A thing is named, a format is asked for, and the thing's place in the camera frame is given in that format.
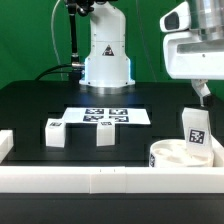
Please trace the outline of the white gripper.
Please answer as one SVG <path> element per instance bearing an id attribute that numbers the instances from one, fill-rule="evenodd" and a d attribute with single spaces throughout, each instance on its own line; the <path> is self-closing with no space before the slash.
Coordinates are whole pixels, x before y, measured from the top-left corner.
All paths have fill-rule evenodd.
<path id="1" fill-rule="evenodd" d="M 196 33 L 167 34 L 163 40 L 167 73 L 173 79 L 193 79 L 202 107 L 213 104 L 207 80 L 224 80 L 224 39 L 201 41 Z"/>

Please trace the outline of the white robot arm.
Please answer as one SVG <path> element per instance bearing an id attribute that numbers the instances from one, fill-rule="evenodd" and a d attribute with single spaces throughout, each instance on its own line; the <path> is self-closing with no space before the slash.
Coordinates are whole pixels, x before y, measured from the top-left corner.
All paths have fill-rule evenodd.
<path id="1" fill-rule="evenodd" d="M 95 0 L 90 26 L 91 51 L 80 83 L 101 93 L 134 85 L 125 53 L 124 14 L 107 0 Z M 200 103 L 206 104 L 207 82 L 224 80 L 224 0 L 185 0 L 160 19 L 160 29 L 167 73 L 190 80 Z"/>

